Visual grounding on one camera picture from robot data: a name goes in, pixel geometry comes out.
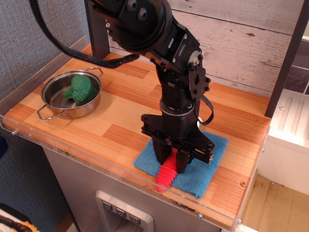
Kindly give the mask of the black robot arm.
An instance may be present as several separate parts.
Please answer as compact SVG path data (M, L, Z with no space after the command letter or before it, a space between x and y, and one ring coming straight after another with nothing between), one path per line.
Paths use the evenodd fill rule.
M161 115L144 114L142 132L152 138L156 158L164 163L176 149L176 170L193 159L210 163L214 143L198 128L201 102L210 79L197 39L173 16L166 0L93 0L109 35L127 52L148 58L162 88Z

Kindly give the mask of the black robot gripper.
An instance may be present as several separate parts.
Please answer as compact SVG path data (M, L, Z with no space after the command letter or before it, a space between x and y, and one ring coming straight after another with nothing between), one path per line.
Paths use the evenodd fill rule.
M177 173L184 173L193 159L207 164L213 160L214 143L198 128L193 110L182 116L143 114L141 120L144 123L142 133L152 138L160 164L166 161L173 148L177 149Z

